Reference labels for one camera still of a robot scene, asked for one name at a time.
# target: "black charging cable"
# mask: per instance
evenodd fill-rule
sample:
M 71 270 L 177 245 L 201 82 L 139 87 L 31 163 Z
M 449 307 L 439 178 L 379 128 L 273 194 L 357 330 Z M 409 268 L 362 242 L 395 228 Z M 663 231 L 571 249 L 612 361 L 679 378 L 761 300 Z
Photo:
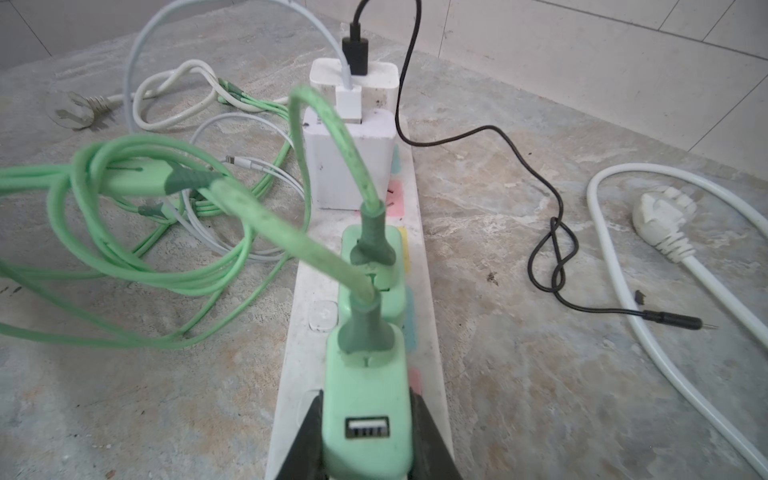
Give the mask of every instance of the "black charging cable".
M 352 20 L 352 23 L 349 24 L 349 37 L 346 37 L 342 40 L 342 47 L 344 48 L 344 53 L 347 57 L 347 61 L 349 62 L 349 67 L 352 70 L 353 75 L 365 75 L 368 72 L 368 39 L 362 38 L 360 36 L 360 15 L 362 14 L 362 10 L 366 7 L 369 0 L 361 0 L 361 2 L 357 5 L 357 9 L 355 10 L 355 16 Z M 669 313 L 669 312 L 654 312 L 653 310 L 629 310 L 629 309 L 623 309 L 623 308 L 595 308 L 590 306 L 581 306 L 576 305 L 575 303 L 569 302 L 563 296 L 561 295 L 561 290 L 563 290 L 563 287 L 565 287 L 565 264 L 568 263 L 570 259 L 575 257 L 576 253 L 578 253 L 579 249 L 579 243 L 578 238 L 576 237 L 576 234 L 568 228 L 568 226 L 563 223 L 563 214 L 564 214 L 564 204 L 563 204 L 563 198 L 561 197 L 560 193 L 552 184 L 550 184 L 547 179 L 541 176 L 540 173 L 538 173 L 536 170 L 531 167 L 531 165 L 528 164 L 527 161 L 523 158 L 522 154 L 520 153 L 520 150 L 518 150 L 517 146 L 515 146 L 515 143 L 509 138 L 509 136 L 504 133 L 504 131 L 497 127 L 496 125 L 483 125 L 482 127 L 474 128 L 470 131 L 466 131 L 463 134 L 458 134 L 453 137 L 443 138 L 441 140 L 435 140 L 435 141 L 414 141 L 410 138 L 407 138 L 405 134 L 403 134 L 402 129 L 400 127 L 400 97 L 402 95 L 402 86 L 406 82 L 406 73 L 408 72 L 408 65 L 411 62 L 411 55 L 413 54 L 413 48 L 416 45 L 416 38 L 419 36 L 419 27 L 422 23 L 422 0 L 415 0 L 416 3 L 416 18 L 413 23 L 413 33 L 411 34 L 411 41 L 408 44 L 408 51 L 406 52 L 406 59 L 402 63 L 402 70 L 400 72 L 400 85 L 398 87 L 397 91 L 397 104 L 395 109 L 395 126 L 397 127 L 397 134 L 402 138 L 402 141 L 406 142 L 408 145 L 411 145 L 412 147 L 436 147 L 438 145 L 443 145 L 447 143 L 451 143 L 453 141 L 461 140 L 462 138 L 467 138 L 471 135 L 477 134 L 481 131 L 490 130 L 496 132 L 502 139 L 504 139 L 505 142 L 507 142 L 507 145 L 512 149 L 512 152 L 515 154 L 515 156 L 518 158 L 518 161 L 523 166 L 525 170 L 527 170 L 531 175 L 536 177 L 537 180 L 542 182 L 549 191 L 552 192 L 552 195 L 554 195 L 555 200 L 558 203 L 558 214 L 556 217 L 552 217 L 549 219 L 549 231 L 544 235 L 541 240 L 539 240 L 536 247 L 531 252 L 531 255 L 528 257 L 528 278 L 531 280 L 531 282 L 538 288 L 539 290 L 547 293 L 552 293 L 556 299 L 566 307 L 578 310 L 580 312 L 586 312 L 586 313 L 622 313 L 624 315 L 635 315 L 640 316 L 645 320 L 650 320 L 656 323 L 662 323 L 664 325 L 672 325 L 677 326 L 684 329 L 689 330 L 699 330 L 701 328 L 716 328 L 711 325 L 707 325 L 701 321 L 700 318 L 697 318 L 695 316 L 687 316 L 687 315 L 679 315 L 676 313 Z M 568 237 L 571 239 L 571 251 L 568 252 L 565 257 L 563 257 L 562 252 L 560 250 L 560 243 L 558 242 L 558 230 L 562 229 Z M 533 272 L 533 264 L 536 260 L 536 257 L 541 252 L 541 249 L 544 247 L 544 245 L 550 241 L 552 242 L 552 248 L 554 250 L 554 258 L 556 259 L 557 263 L 554 266 L 554 269 L 552 270 L 552 276 L 551 276 L 551 285 L 546 286 L 540 283 Z

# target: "pink label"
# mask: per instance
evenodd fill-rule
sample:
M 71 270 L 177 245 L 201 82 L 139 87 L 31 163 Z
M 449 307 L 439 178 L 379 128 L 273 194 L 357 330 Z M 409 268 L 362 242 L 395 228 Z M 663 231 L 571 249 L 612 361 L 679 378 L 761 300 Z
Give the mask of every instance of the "pink label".
M 386 216 L 402 217 L 406 214 L 406 206 L 402 202 L 402 182 L 390 180 L 386 190 Z
M 418 369 L 408 369 L 408 385 L 415 393 L 422 394 L 422 373 Z

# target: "white usb connector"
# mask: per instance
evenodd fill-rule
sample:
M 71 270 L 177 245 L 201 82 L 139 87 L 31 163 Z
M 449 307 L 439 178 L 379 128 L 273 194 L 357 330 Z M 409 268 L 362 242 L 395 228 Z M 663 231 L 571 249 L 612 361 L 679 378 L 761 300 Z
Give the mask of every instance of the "white usb connector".
M 343 85 L 336 86 L 336 111 L 348 124 L 362 122 L 362 87 L 353 85 L 351 89 Z

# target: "white tile wall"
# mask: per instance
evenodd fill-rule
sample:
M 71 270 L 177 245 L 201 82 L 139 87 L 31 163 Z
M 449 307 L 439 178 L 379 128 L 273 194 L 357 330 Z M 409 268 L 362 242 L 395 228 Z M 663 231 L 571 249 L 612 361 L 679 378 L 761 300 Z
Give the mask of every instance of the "white tile wall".
M 441 56 L 684 149 L 768 74 L 765 60 L 528 0 L 452 0 Z
M 12 0 L 52 55 L 85 48 L 141 28 L 168 0 Z M 195 5 L 171 21 L 232 5 L 221 0 Z
M 768 180 L 768 78 L 691 151 Z
M 731 4 L 733 0 L 680 0 L 661 31 L 704 40 Z
M 677 0 L 547 0 L 584 12 L 659 28 Z
M 704 41 L 768 58 L 768 1 L 736 0 Z
M 0 3 L 0 70 L 50 55 L 10 3 Z
M 359 0 L 306 0 L 313 12 L 350 23 Z M 422 0 L 422 24 L 416 48 L 432 55 L 440 52 L 449 0 Z M 401 43 L 408 43 L 415 17 L 413 0 L 373 0 L 362 11 L 360 24 L 365 30 Z

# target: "cable connector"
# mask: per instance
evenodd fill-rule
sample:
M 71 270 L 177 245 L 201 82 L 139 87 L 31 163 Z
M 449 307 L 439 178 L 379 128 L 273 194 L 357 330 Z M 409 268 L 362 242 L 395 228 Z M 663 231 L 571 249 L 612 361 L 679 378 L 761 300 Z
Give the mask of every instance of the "cable connector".
M 342 39 L 341 49 L 353 75 L 368 74 L 368 38 L 360 38 L 359 23 L 349 25 L 349 37 Z
M 696 204 L 686 194 L 674 187 L 661 187 L 640 197 L 632 211 L 632 223 L 643 240 L 678 263 L 696 251 L 680 231 L 695 212 Z
M 653 310 L 643 310 L 641 315 L 643 320 L 661 323 L 662 325 L 676 326 L 681 329 L 701 330 L 716 329 L 715 325 L 708 325 L 701 321 L 697 316 L 680 315 L 679 313 L 654 312 Z
M 112 110 L 105 97 L 83 97 L 73 91 L 53 91 L 45 98 L 45 112 L 56 124 L 80 130 L 90 127 L 99 114 Z
M 362 87 L 353 85 L 348 90 L 343 85 L 336 86 L 336 111 L 348 124 L 362 123 Z

